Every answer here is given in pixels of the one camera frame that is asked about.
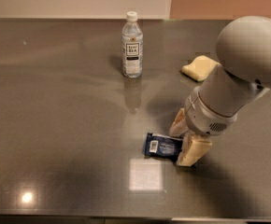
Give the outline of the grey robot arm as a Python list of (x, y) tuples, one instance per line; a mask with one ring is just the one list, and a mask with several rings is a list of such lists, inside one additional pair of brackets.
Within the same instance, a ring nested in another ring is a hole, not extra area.
[(219, 63), (179, 110), (169, 134), (182, 137), (177, 165), (190, 167), (237, 120), (238, 111), (271, 90), (271, 19), (247, 16), (221, 31)]

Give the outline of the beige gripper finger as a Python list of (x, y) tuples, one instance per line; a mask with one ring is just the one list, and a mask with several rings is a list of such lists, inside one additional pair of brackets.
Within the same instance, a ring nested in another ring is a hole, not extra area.
[(187, 133), (183, 138), (182, 150), (178, 155), (177, 166), (191, 167), (212, 148), (208, 135)]
[(169, 129), (169, 135), (172, 137), (180, 137), (188, 130), (189, 128), (185, 120), (185, 111), (181, 108)]

